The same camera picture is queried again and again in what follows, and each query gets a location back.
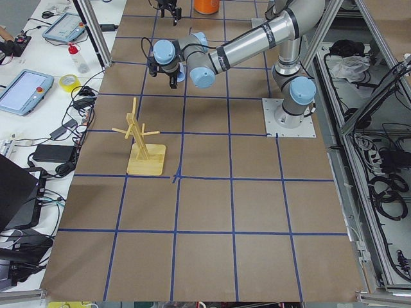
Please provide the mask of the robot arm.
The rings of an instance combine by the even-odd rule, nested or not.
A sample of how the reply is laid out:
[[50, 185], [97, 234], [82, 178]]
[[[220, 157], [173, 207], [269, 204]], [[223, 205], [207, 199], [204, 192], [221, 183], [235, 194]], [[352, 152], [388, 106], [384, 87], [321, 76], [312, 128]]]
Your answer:
[[272, 76], [284, 99], [276, 108], [274, 119], [282, 127], [297, 128], [317, 91], [314, 82], [301, 72], [299, 46], [302, 36], [320, 21], [324, 8], [324, 1], [278, 1], [273, 16], [215, 48], [209, 47], [202, 32], [173, 41], [159, 40], [147, 59], [149, 73], [168, 75], [174, 89], [185, 65], [194, 86], [206, 89], [213, 85], [217, 74], [278, 47]]

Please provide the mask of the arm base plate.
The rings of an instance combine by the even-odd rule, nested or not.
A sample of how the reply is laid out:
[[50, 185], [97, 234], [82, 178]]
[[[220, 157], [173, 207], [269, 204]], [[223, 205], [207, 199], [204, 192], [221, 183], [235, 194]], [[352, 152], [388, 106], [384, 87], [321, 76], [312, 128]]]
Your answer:
[[251, 18], [251, 28], [257, 28], [258, 26], [262, 25], [266, 22], [266, 19], [263, 18]]
[[316, 138], [309, 108], [303, 115], [289, 115], [283, 110], [283, 99], [263, 98], [265, 130], [268, 137]]

